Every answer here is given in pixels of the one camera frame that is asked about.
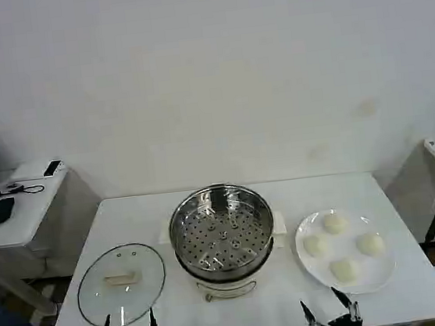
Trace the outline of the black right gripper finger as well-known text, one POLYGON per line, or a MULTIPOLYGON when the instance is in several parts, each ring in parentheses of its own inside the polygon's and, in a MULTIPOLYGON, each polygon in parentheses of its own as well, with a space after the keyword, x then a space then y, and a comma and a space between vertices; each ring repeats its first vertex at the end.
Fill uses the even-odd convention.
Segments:
POLYGON ((339 291, 337 288, 331 287, 331 290, 333 294, 337 297, 338 301, 340 301, 344 308, 346 308, 348 311, 344 315, 337 317, 337 319, 335 319, 333 323, 335 323, 335 325, 338 325, 344 322, 362 322, 362 316, 359 313, 358 302, 351 301, 346 294, 339 291))
POLYGON ((316 320, 316 317, 313 315, 312 311, 303 303, 303 301, 299 302, 301 304, 301 308, 304 312, 304 317, 308 326, 332 326, 329 324, 322 324, 316 320))

